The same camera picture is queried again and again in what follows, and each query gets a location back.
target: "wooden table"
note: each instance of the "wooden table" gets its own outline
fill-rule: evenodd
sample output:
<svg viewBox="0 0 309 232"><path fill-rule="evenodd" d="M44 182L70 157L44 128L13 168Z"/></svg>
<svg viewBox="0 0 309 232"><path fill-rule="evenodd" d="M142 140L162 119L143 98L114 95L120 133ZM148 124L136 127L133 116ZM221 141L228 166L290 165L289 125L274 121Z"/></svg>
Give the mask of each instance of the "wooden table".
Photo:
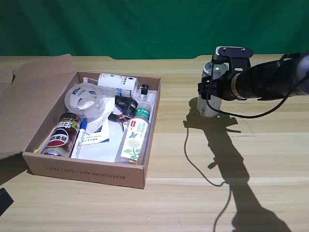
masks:
<svg viewBox="0 0 309 232"><path fill-rule="evenodd" d="M252 65L280 55L255 55ZM307 232L309 96L292 97L258 119L203 118L197 83L210 56L175 60L74 57L77 70L158 75L161 100L144 190L28 174L21 156L0 162L0 184L14 203L2 232ZM42 57L1 57L0 67ZM223 102L254 115L278 101ZM186 153L209 178L188 162ZM208 166L214 158L219 162ZM232 191L229 205L218 218Z"/></svg>

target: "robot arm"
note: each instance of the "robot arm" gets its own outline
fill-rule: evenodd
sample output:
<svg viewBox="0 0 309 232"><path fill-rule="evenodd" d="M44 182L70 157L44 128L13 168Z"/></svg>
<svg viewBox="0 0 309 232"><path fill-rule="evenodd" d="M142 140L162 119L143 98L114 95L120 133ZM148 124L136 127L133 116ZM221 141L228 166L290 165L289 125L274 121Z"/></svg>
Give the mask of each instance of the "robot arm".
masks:
<svg viewBox="0 0 309 232"><path fill-rule="evenodd" d="M309 53L285 54L279 60L251 67L253 52L244 47L217 47L212 56L215 64L228 63L222 76L204 78L198 84L202 99L211 95L226 101L258 98L260 101L309 95Z"/></svg>

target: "marker pen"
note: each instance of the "marker pen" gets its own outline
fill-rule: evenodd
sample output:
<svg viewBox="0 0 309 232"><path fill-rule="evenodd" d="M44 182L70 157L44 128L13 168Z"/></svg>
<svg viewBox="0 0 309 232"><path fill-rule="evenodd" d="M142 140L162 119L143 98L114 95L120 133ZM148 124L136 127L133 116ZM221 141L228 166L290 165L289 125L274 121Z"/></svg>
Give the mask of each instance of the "marker pen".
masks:
<svg viewBox="0 0 309 232"><path fill-rule="evenodd" d="M75 158L75 159L78 158L79 151L81 150L81 147L82 147L82 142L84 139L86 128L87 128L87 121L82 121L81 128L79 130L79 133L78 133L78 136L77 136L77 139L76 139L73 151L72 151L71 158Z"/></svg>

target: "blue marker cap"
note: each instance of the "blue marker cap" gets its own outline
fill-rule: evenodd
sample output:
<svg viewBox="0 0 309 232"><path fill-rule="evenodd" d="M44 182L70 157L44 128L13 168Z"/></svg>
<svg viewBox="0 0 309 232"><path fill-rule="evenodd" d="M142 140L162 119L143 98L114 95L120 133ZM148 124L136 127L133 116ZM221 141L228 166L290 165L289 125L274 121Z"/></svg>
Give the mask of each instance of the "blue marker cap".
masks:
<svg viewBox="0 0 309 232"><path fill-rule="evenodd" d="M87 128L87 121L82 121L81 123L81 129L85 129Z"/></svg>

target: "metal can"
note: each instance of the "metal can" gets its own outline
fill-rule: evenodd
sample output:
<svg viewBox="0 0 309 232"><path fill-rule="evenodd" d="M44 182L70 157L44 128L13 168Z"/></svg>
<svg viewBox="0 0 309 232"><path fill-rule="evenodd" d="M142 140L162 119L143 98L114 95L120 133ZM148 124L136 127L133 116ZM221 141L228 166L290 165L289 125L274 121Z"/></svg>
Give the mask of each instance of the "metal can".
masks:
<svg viewBox="0 0 309 232"><path fill-rule="evenodd" d="M76 114L61 115L43 154L70 157L81 122L81 118Z"/></svg>
<svg viewBox="0 0 309 232"><path fill-rule="evenodd" d="M209 78L213 78L213 80L219 78L221 75L223 75L228 70L228 67L225 64L215 64L213 69L213 76L212 74L212 62L208 62L203 67L203 73L202 73L202 79L201 82L205 83ZM208 100L209 104L219 110L221 106L221 99L210 95L210 99ZM202 99L201 94L199 93L198 99L197 99L197 111L207 117L214 117L218 114L218 112L212 110L207 105L207 102L205 99Z"/></svg>

